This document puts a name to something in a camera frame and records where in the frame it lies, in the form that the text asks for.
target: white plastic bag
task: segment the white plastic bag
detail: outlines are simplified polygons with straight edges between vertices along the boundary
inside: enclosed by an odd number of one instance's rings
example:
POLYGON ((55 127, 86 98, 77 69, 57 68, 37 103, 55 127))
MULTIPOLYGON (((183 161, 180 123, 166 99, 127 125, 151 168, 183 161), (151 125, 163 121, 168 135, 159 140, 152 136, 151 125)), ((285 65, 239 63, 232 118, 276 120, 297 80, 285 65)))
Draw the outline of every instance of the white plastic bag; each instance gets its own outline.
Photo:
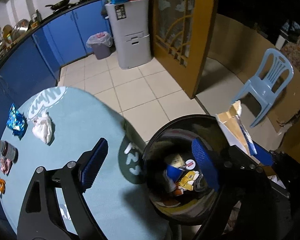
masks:
POLYGON ((90 36, 90 38, 86 42, 86 46, 88 48, 91 48, 92 44, 103 44, 106 45, 107 47, 112 46, 112 37, 108 32, 103 32, 104 36, 98 38, 97 35, 101 33, 97 33, 95 35, 90 36))
POLYGON ((42 117, 34 117, 33 124, 32 132, 34 136, 48 144, 52 137, 51 118, 44 111, 42 117))

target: chair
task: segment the chair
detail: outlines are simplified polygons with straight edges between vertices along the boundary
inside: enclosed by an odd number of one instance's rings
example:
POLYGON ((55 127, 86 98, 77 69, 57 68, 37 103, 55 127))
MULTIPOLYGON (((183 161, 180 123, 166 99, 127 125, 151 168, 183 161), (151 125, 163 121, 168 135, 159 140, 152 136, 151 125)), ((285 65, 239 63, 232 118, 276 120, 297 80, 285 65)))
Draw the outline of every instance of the chair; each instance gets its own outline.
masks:
POLYGON ((252 128, 256 126, 260 122, 260 120, 266 115, 266 113, 274 104, 274 101, 277 98, 277 96, 288 85, 292 78, 293 68, 289 60, 280 51, 276 49, 267 49, 257 72, 244 84, 240 92, 233 98, 231 104, 245 96, 247 93, 251 93, 255 97, 255 99, 261 105, 261 111, 257 115, 256 119, 253 121, 253 123, 250 125, 250 127, 252 128), (259 75, 265 67, 267 59, 271 54, 273 54, 274 56, 272 66, 265 78, 260 79, 259 75), (278 80, 282 72, 286 69, 289 70, 288 77, 285 79, 285 81, 281 84, 281 86, 277 89, 275 93, 272 92, 271 89, 273 85, 278 80))

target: chair backrest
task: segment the chair backrest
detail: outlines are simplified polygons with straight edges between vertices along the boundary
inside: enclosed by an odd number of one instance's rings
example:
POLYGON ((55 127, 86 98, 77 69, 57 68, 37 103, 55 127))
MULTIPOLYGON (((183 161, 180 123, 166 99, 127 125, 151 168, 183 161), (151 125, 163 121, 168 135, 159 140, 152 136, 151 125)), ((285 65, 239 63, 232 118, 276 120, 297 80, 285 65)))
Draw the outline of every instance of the chair backrest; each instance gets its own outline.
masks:
POLYGON ((272 66, 269 72, 267 73, 267 75, 265 76, 265 78, 263 79, 263 81, 266 82, 270 88, 272 88, 275 82, 280 77, 280 75, 283 73, 283 71, 288 70, 289 71, 288 77, 284 80, 284 82, 276 91, 276 93, 280 93, 293 78, 293 67, 290 61, 280 51, 272 48, 267 49, 265 54, 263 55, 263 59, 255 75, 256 76, 260 75, 261 71, 265 67, 268 57, 271 54, 273 54, 272 66))

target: crumpled white tissue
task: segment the crumpled white tissue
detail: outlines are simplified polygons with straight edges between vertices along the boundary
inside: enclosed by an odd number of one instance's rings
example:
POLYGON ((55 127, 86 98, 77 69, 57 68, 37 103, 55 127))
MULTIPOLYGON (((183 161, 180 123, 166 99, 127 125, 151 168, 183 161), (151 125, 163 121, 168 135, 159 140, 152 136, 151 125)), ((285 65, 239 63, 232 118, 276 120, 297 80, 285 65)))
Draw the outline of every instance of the crumpled white tissue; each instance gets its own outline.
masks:
POLYGON ((34 117, 33 124, 32 132, 34 136, 48 144, 52 136, 51 118, 44 111, 42 112, 42 117, 34 117))

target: silver bolt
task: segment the silver bolt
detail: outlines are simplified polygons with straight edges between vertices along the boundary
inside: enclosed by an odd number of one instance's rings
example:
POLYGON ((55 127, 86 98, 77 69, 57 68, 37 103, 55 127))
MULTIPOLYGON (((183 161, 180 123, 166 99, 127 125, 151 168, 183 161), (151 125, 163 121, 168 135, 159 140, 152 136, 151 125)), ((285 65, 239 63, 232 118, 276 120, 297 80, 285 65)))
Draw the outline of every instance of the silver bolt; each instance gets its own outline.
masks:
POLYGON ((257 168, 256 168, 256 171, 259 172, 259 173, 262 173, 262 172, 263 172, 263 168, 257 167, 257 168))
POLYGON ((37 173, 41 173, 41 172, 43 172, 43 167, 40 166, 40 167, 38 167, 35 171, 36 171, 37 173))
POLYGON ((73 168, 74 166, 75 166, 75 162, 74 161, 71 161, 71 162, 67 163, 67 167, 68 168, 73 168))
POLYGON ((232 163, 231 163, 231 162, 225 162, 225 163, 224 163, 224 166, 225 166, 226 168, 231 168, 231 167, 232 167, 232 163))

